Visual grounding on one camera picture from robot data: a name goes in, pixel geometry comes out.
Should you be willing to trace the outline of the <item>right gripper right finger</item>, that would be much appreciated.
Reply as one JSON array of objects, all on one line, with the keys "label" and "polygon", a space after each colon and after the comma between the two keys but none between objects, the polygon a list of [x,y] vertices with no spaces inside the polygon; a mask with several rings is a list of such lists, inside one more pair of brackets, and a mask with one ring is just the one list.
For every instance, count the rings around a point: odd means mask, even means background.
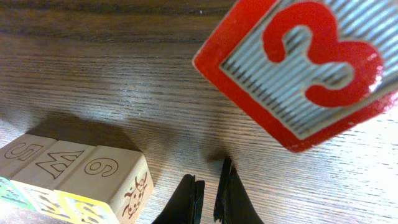
[{"label": "right gripper right finger", "polygon": [[223,161],[214,207],[214,221],[222,224],[263,224],[237,173],[233,161]]}]

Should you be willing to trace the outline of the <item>green R block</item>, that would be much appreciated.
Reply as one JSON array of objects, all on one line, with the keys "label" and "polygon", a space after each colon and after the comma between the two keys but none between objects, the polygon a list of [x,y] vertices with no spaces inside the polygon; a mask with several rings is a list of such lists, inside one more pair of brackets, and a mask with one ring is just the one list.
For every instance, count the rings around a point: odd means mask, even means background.
[{"label": "green R block", "polygon": [[35,211],[11,179],[55,142],[56,139],[23,134],[1,148],[1,202]]}]

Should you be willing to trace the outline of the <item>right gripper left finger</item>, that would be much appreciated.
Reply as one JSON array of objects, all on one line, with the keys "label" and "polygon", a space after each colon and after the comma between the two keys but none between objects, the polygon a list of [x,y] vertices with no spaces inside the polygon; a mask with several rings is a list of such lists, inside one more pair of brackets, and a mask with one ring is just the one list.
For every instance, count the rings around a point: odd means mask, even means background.
[{"label": "right gripper left finger", "polygon": [[200,224],[205,181],[186,174],[153,224]]}]

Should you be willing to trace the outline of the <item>yellow S block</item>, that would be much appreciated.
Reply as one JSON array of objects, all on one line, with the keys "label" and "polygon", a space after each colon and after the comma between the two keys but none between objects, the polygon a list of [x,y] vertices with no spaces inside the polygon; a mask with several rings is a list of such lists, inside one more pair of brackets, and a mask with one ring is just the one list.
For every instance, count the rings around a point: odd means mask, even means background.
[{"label": "yellow S block", "polygon": [[54,190],[88,156],[93,146],[57,141],[11,178],[36,212],[71,222]]}]

